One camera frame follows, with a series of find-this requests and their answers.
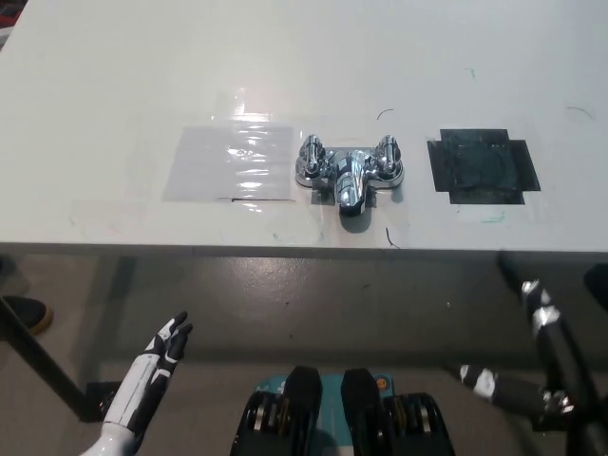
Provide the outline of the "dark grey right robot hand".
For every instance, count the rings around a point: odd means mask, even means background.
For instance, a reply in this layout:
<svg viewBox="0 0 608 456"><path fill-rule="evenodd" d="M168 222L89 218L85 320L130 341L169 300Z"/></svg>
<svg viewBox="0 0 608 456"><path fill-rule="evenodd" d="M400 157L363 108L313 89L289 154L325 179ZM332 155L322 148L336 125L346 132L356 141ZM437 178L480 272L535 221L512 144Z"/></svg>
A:
<svg viewBox="0 0 608 456"><path fill-rule="evenodd" d="M477 397L527 419L534 430L565 433L566 454L605 455L607 399L599 396L565 317L543 283L524 278L506 252L497 254L497 265L525 312L546 384L535 385L473 364L451 365L447 370Z"/></svg>

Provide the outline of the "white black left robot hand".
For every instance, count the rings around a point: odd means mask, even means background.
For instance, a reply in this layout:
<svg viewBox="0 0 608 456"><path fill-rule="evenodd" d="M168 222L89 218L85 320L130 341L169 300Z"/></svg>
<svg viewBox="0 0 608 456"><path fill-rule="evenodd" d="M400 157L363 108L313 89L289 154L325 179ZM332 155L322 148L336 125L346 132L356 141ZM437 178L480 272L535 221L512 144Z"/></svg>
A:
<svg viewBox="0 0 608 456"><path fill-rule="evenodd" d="M171 318L134 359L107 413L99 438L85 456L135 455L184 357L193 325L188 313Z"/></svg>

